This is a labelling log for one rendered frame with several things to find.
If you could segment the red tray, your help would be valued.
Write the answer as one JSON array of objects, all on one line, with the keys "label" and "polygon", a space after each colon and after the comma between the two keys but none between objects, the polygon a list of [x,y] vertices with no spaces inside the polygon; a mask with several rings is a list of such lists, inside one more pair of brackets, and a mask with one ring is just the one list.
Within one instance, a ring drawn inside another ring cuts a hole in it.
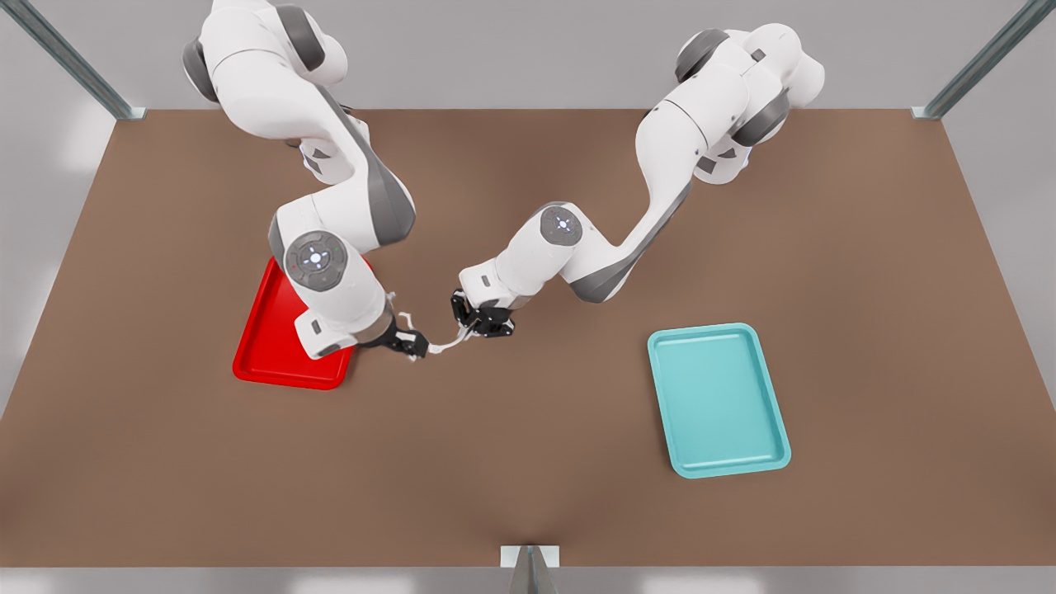
[{"label": "red tray", "polygon": [[295,319],[307,308],[295,294],[283,271],[269,258],[247,323],[238,344],[233,374],[298,389],[332,390],[346,378],[355,347],[312,360],[295,333]]}]

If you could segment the teal tray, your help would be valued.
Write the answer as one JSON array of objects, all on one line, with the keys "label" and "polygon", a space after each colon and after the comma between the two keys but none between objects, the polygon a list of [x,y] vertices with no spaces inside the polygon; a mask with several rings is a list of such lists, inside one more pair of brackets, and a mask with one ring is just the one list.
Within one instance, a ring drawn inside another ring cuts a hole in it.
[{"label": "teal tray", "polygon": [[792,449],[754,328],[665,328],[646,349],[675,474],[699,480],[788,465]]}]

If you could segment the silver frame post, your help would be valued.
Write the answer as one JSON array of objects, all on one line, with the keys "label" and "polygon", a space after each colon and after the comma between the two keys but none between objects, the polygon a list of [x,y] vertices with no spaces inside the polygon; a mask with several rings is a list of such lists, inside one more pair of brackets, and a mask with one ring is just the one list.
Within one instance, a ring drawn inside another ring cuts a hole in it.
[{"label": "silver frame post", "polygon": [[30,0],[0,0],[0,8],[116,120],[144,119],[147,110],[125,101],[118,91],[106,82],[99,72],[84,60],[78,50],[69,44],[64,35]]},{"label": "silver frame post", "polygon": [[551,575],[559,567],[558,545],[503,545],[499,565],[513,570],[508,594],[559,594]]},{"label": "silver frame post", "polygon": [[1034,29],[1040,25],[1052,11],[1056,0],[1026,0],[1014,16],[1001,26],[972,60],[953,77],[950,82],[924,106],[912,106],[910,114],[914,120],[943,120],[948,112],[980,83],[996,64],[1025,40]]}]

